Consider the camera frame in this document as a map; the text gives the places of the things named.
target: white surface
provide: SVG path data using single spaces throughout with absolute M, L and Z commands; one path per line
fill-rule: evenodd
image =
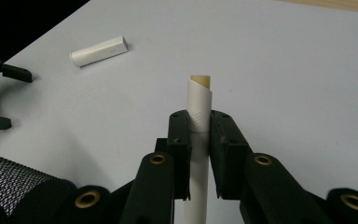
M 190 161 L 191 200 L 184 204 L 184 223 L 205 224 L 208 209 L 209 132 L 212 92 L 189 79 L 187 107 L 192 144 Z
M 130 51 L 79 69 L 68 52 L 124 35 Z M 213 109 L 307 190 L 358 190 L 358 13 L 278 1 L 92 0 L 8 61 L 38 79 L 0 77 L 0 155 L 114 190 L 132 180 L 190 75 L 212 77 Z M 241 223 L 215 199 L 208 223 Z M 175 218 L 183 216 L 176 202 Z
M 78 49 L 70 53 L 70 59 L 75 66 L 81 67 L 89 63 L 95 63 L 118 54 L 129 51 L 124 36 L 119 36 L 103 43 L 95 44 L 85 49 Z

